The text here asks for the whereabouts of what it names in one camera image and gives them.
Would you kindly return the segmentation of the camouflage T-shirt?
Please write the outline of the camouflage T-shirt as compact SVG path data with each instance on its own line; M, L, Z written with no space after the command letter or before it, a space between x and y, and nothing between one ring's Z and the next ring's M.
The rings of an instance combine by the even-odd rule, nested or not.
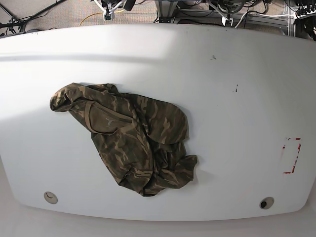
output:
M113 84L71 83L51 97L50 108L70 113L90 132L119 186L152 197L193 181L198 158L186 153L188 122L177 106Z

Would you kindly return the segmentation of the red tape rectangle marking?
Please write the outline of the red tape rectangle marking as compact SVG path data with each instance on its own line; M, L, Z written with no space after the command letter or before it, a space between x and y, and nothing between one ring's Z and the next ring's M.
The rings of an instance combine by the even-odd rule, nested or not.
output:
M294 172L301 143L301 138L288 137L285 139L280 156L280 169L283 174L292 174Z

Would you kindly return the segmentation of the left table grommet hole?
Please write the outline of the left table grommet hole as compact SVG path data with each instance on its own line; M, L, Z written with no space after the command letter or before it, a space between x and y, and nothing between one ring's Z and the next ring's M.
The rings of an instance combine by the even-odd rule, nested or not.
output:
M52 192L45 192L44 199L50 204L56 204L58 202L57 196Z

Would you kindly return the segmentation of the table grommet hole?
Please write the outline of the table grommet hole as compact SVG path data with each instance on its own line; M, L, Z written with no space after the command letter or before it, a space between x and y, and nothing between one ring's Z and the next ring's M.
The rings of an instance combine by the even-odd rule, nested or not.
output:
M58 202L57 196L52 192L45 192L44 199L50 204L56 204Z
M273 197L266 197L260 202L259 206L261 209L267 210L273 206L274 201Z

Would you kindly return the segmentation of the right table grommet hole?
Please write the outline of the right table grommet hole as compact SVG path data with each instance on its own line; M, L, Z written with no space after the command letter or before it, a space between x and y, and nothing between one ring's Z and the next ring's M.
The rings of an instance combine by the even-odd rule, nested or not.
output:
M273 197L266 197L260 202L259 206L261 209L267 210L273 206L274 201Z

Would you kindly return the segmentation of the black tripod stand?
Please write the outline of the black tripod stand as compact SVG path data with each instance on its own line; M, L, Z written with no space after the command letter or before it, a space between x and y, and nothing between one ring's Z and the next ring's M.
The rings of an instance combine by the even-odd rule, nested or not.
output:
M36 20L38 18L46 16L50 10L54 7L64 3L66 0L56 0L53 4L48 7L42 9L41 11L27 17L17 18L13 13L11 13L3 4L0 4L0 9L3 10L9 17L10 20L8 23L1 23L0 28L6 28L6 31L10 30L12 33L16 34L15 27L18 28L19 33L25 32L25 27L30 21Z

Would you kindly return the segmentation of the aluminium frame post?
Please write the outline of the aluminium frame post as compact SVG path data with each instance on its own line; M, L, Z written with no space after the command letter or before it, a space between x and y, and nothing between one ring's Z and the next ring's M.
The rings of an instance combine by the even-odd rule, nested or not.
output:
M155 0L158 12L158 22L171 23L177 4L177 0Z

